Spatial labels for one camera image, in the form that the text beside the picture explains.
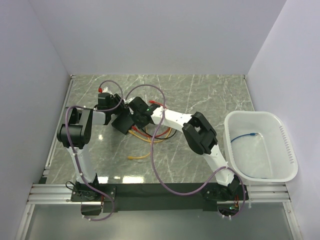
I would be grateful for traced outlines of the black network switch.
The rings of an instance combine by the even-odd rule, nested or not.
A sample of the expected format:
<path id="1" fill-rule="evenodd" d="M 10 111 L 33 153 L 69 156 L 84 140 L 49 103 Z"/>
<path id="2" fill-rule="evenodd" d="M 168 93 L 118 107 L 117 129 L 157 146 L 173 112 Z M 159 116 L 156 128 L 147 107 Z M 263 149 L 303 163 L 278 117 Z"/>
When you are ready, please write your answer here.
<path id="1" fill-rule="evenodd" d="M 128 112 L 123 112 L 119 114 L 115 120 L 111 123 L 112 127 L 119 131 L 120 133 L 126 135 L 129 130 L 131 130 L 134 125 L 134 121 L 131 118 L 131 114 Z"/>

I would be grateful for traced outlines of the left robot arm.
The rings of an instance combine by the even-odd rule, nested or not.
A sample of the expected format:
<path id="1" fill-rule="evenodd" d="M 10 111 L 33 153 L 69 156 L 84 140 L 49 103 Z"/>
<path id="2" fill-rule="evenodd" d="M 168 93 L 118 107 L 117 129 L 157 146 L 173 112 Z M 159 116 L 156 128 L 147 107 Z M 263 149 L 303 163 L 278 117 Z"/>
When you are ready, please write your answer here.
<path id="1" fill-rule="evenodd" d="M 76 186 L 89 201 L 100 197 L 98 175 L 95 172 L 87 144 L 91 140 L 92 126 L 106 126 L 112 115 L 125 111 L 121 96 L 103 92 L 98 94 L 98 102 L 93 108 L 81 106 L 66 107 L 56 133 L 57 140 L 69 152 L 76 170 Z"/>

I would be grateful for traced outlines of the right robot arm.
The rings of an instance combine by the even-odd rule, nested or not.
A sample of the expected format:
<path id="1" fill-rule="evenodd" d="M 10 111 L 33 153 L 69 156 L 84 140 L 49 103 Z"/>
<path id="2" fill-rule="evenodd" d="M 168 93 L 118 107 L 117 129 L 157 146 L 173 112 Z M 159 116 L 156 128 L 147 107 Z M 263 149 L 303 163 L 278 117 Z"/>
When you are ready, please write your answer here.
<path id="1" fill-rule="evenodd" d="M 183 133 L 190 149 L 203 156 L 215 173 L 217 184 L 221 186 L 220 195 L 226 200 L 237 195 L 240 179 L 229 168 L 220 151 L 217 132 L 202 113 L 180 113 L 161 104 L 148 105 L 140 97 L 131 98 L 125 103 L 137 127 L 144 128 L 148 124 L 163 125 Z"/>

